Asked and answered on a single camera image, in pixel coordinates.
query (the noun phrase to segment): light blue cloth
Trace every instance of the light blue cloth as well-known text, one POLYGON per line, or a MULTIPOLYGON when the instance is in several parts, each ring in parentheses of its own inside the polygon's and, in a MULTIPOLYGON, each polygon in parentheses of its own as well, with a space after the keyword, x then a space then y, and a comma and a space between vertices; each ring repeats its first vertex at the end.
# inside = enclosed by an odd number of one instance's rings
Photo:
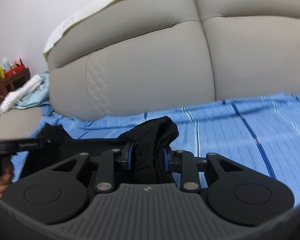
MULTIPOLYGON (((53 112, 42 118, 33 136, 49 123, 61 124, 75 139, 116 138, 164 115, 179 129, 179 137, 171 144, 173 150, 191 151, 200 157, 219 153, 283 182, 293 191, 295 204, 300 203, 300 96, 231 99, 128 117, 107 116, 93 122, 53 112)), ((13 157, 14 180, 20 176, 26 156, 27 152, 22 152, 13 157)), ((203 174, 201 183, 206 187, 203 174)))
POLYGON ((42 104, 49 97, 49 73, 39 75, 43 81, 40 86, 38 86, 32 92, 26 94, 20 101, 18 101, 12 108, 15 109, 27 109, 36 106, 42 106, 42 104))

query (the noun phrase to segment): sofa backrest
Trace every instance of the sofa backrest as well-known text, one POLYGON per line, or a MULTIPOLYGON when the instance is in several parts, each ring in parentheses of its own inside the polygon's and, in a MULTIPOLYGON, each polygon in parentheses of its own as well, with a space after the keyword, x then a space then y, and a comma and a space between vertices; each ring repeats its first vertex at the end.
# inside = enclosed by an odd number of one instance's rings
POLYGON ((118 0, 47 62, 55 111, 84 120, 300 93, 300 0, 118 0))

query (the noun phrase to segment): logo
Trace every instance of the logo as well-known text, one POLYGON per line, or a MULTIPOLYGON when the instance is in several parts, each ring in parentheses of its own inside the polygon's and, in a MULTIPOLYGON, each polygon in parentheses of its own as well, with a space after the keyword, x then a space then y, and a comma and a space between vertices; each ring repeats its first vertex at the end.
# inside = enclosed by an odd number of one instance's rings
POLYGON ((36 143, 36 142, 33 142, 33 143, 19 143, 20 148, 35 147, 35 146, 38 146, 38 143, 36 143))
POLYGON ((146 191, 146 192, 149 192, 150 190, 153 190, 153 188, 148 186, 148 187, 144 187, 143 190, 146 191))

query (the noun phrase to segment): black garment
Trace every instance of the black garment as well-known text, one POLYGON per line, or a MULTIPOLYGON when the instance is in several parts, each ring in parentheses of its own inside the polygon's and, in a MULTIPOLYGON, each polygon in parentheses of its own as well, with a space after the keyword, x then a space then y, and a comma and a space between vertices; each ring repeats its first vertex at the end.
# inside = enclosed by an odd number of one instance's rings
POLYGON ((163 148, 179 135, 177 125, 169 117, 144 122, 114 139, 74 140, 62 128, 46 124, 38 137, 51 138, 57 144, 31 151, 21 173, 21 178, 47 168, 81 152, 100 156, 104 151, 123 149, 133 143, 132 171, 116 174, 116 182, 134 184, 161 184, 173 182, 164 171, 163 148))

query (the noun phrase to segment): round joint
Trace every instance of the round joint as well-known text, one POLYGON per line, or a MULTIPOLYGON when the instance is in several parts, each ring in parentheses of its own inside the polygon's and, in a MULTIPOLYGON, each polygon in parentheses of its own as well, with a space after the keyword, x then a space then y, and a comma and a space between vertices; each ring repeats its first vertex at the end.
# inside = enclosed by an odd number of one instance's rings
POLYGON ((105 191, 105 190, 109 190, 112 188, 112 185, 108 182, 100 182, 98 185, 97 185, 97 189, 98 190, 102 190, 102 191, 105 191))
POLYGON ((195 182, 186 182, 185 184, 183 184, 183 187, 187 190, 196 190, 199 185, 195 182))

